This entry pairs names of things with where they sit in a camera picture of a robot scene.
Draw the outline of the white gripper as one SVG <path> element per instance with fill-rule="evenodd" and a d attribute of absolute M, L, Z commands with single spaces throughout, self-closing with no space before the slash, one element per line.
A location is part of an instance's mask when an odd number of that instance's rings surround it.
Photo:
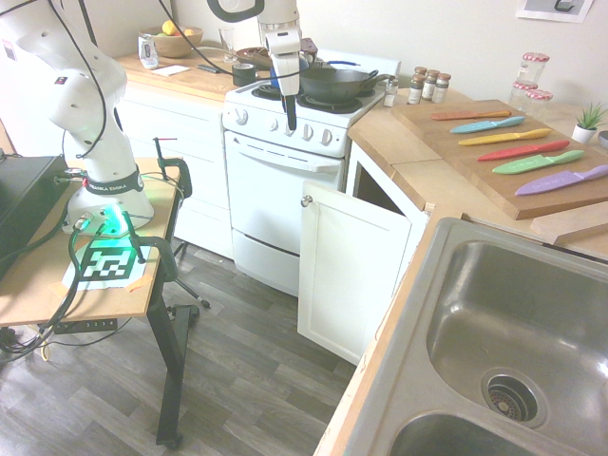
<path fill-rule="evenodd" d="M 264 30 L 269 55 L 287 116 L 289 131 L 296 130 L 296 94 L 299 91 L 299 52 L 301 32 L 299 28 L 266 28 Z"/>

